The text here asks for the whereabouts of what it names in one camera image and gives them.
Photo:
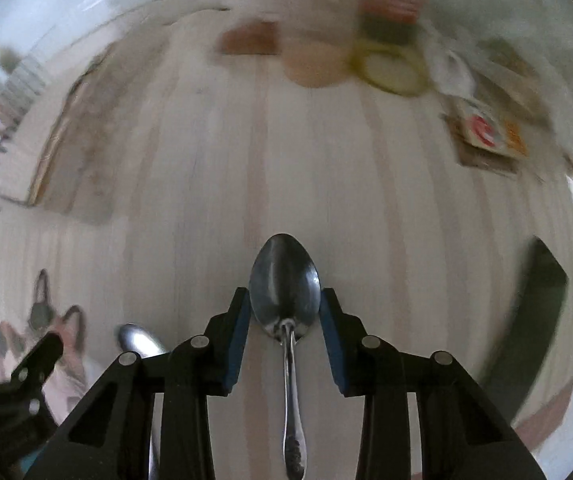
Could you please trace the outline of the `dark round steel spoon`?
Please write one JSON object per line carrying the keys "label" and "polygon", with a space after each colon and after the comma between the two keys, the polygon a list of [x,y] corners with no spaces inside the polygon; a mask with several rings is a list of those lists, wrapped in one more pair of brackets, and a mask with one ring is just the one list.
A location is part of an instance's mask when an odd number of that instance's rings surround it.
{"label": "dark round steel spoon", "polygon": [[254,261],[248,292],[258,324],[282,347],[283,462],[288,479],[303,479],[308,452],[298,399],[295,347],[319,316],[319,272],[294,236],[274,234],[266,240]]}

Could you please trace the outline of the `cat print table mat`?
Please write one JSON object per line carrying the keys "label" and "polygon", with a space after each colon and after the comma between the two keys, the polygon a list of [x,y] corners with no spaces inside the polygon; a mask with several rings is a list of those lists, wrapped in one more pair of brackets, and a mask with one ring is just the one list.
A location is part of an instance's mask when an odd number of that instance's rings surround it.
{"label": "cat print table mat", "polygon": [[49,274],[42,269],[24,325],[0,322],[0,384],[36,380],[54,421],[64,422],[103,372],[87,356],[86,339],[85,312],[77,304],[56,310]]}

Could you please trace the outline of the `large shiny steel spoon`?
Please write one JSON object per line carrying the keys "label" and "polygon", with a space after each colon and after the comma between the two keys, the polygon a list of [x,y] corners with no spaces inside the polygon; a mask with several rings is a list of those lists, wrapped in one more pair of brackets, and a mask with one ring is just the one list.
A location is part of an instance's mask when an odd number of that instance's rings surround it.
{"label": "large shiny steel spoon", "polygon": [[116,328],[116,340],[120,350],[137,353],[143,359],[154,358],[168,352],[154,334],[132,323],[122,324]]}

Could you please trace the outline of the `black smartphone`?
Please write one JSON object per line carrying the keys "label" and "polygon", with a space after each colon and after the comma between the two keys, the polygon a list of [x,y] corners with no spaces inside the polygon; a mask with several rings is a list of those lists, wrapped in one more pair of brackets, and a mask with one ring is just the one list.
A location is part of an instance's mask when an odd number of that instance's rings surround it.
{"label": "black smartphone", "polygon": [[481,378],[481,388],[507,422],[513,422],[526,402],[562,316],[568,276],[551,249],[536,237],[515,301],[497,349]]}

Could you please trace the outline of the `clear plastic utensil tray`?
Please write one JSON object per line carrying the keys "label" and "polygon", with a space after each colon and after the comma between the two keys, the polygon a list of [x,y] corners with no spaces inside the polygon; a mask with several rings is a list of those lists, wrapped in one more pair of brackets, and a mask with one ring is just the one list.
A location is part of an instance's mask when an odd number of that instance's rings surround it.
{"label": "clear plastic utensil tray", "polygon": [[46,192],[59,152],[92,110],[108,114],[130,79],[166,42],[166,27],[218,0],[154,0],[66,40],[48,32],[0,91],[0,208],[32,207]]}

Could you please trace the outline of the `red white packet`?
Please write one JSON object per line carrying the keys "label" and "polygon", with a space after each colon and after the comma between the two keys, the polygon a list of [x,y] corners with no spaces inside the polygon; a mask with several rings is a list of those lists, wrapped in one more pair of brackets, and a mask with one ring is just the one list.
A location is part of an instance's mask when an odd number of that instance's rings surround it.
{"label": "red white packet", "polygon": [[458,96],[445,96],[443,105],[443,119],[462,166],[517,174],[518,166],[529,157],[517,122],[498,116],[483,102]]}

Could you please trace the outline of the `clear plastic bag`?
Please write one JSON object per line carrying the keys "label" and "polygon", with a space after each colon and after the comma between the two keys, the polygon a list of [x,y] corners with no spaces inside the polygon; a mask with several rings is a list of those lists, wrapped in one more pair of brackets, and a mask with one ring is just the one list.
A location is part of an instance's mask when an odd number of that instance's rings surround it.
{"label": "clear plastic bag", "polygon": [[439,88],[542,126],[573,174],[573,0],[428,0]]}

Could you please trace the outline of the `jar with red green label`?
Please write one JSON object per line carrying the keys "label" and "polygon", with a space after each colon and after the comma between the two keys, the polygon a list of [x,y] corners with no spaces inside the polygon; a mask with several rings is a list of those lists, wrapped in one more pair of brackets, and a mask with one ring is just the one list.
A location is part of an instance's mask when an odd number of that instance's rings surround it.
{"label": "jar with red green label", "polygon": [[428,73],[417,45],[425,0],[359,0],[351,64],[367,84],[397,96],[418,96]]}

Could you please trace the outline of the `clear jar with brown contents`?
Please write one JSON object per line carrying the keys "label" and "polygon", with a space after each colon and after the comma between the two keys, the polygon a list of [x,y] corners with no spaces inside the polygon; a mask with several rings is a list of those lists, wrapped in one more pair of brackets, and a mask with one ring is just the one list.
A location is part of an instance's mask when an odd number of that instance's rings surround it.
{"label": "clear jar with brown contents", "polygon": [[359,0],[276,0],[284,75],[314,89],[347,79],[358,6]]}

